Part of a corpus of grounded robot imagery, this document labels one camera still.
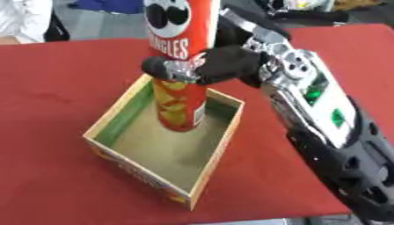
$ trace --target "pringles logo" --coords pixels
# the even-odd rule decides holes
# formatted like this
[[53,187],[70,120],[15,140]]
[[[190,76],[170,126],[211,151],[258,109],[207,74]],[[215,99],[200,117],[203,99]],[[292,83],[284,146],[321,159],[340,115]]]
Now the pringles logo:
[[144,0],[144,5],[150,45],[172,58],[186,60],[189,40],[176,37],[192,20],[192,9],[187,0]]

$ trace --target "table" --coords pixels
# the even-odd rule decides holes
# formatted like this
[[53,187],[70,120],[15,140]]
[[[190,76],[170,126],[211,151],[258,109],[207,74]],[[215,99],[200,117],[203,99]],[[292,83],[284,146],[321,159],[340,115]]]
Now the table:
[[[301,28],[347,93],[394,140],[394,32]],[[0,224],[181,224],[346,213],[285,139],[268,101],[239,81],[242,122],[197,207],[186,211],[94,156],[82,133],[141,74],[146,40],[1,47]]]

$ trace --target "box rim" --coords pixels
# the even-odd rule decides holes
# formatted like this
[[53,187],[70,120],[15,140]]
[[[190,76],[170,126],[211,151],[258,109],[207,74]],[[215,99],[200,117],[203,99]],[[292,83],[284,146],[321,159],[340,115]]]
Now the box rim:
[[125,92],[117,98],[115,103],[83,134],[83,138],[85,138],[86,141],[96,145],[97,147],[105,150],[110,154],[110,156],[113,156],[117,160],[123,160],[124,162],[130,163],[132,166],[136,167],[138,170],[143,171],[146,173],[148,176],[153,177],[154,179],[157,179],[158,181],[162,182],[165,185],[168,185],[171,189],[174,191],[178,192],[179,194],[187,197],[190,201],[188,204],[190,209],[193,209],[194,204],[198,200],[198,198],[201,196],[202,191],[204,190],[207,182],[210,180],[208,178],[207,181],[203,181],[203,179],[209,175],[210,172],[215,170],[215,167],[217,166],[218,162],[220,161],[220,158],[222,157],[224,151],[226,148],[224,148],[224,151],[221,153],[219,156],[219,160],[215,162],[215,154],[218,152],[218,150],[225,144],[225,142],[228,141],[228,139],[232,136],[233,131],[230,129],[230,127],[234,127],[234,130],[237,128],[237,125],[239,123],[240,117],[242,115],[242,112],[244,110],[244,104],[245,102],[241,99],[234,98],[230,95],[227,95],[223,92],[216,91],[214,89],[208,88],[207,89],[207,96],[214,98],[215,100],[218,100],[226,105],[232,105],[237,108],[236,113],[232,117],[231,121],[229,122],[229,125],[224,132],[221,140],[219,143],[216,145],[215,150],[212,154],[212,156],[209,158],[208,162],[204,165],[204,169],[201,171],[199,177],[195,181],[192,189],[190,192],[187,192],[180,187],[177,187],[175,184],[172,182],[168,181],[165,178],[160,177],[153,171],[150,171],[149,169],[143,167],[140,165],[138,162],[133,161],[132,159],[129,159],[116,151],[112,150],[111,148],[105,146],[104,144],[97,142],[94,140],[94,137],[96,137],[99,132],[108,125],[108,123],[111,122],[111,120],[119,114],[119,112],[123,109],[123,107],[126,105],[126,103],[137,93],[139,92],[143,87],[145,87],[149,82],[151,82],[153,78],[148,75],[148,74],[142,74],[136,81],[135,83],[131,84],[131,86],[125,90]]

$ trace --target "pringles mascot face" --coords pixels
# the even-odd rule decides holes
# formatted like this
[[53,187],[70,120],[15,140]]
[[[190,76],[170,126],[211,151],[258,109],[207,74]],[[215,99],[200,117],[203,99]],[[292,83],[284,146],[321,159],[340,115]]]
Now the pringles mascot face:
[[190,24],[192,9],[187,0],[144,0],[150,30],[161,38],[183,33]]

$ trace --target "green led light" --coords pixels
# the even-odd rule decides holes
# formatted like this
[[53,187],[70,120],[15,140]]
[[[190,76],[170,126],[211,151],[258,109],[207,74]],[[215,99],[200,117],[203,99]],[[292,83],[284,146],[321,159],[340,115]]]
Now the green led light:
[[310,86],[303,93],[303,98],[308,102],[310,106],[315,105],[318,99],[323,95],[327,88],[328,81],[325,75],[319,73],[316,79],[310,84]]
[[310,105],[314,105],[322,93],[323,92],[318,87],[311,87],[308,89],[304,97]]
[[332,112],[331,120],[336,127],[340,127],[345,122],[345,117],[339,109],[336,109]]

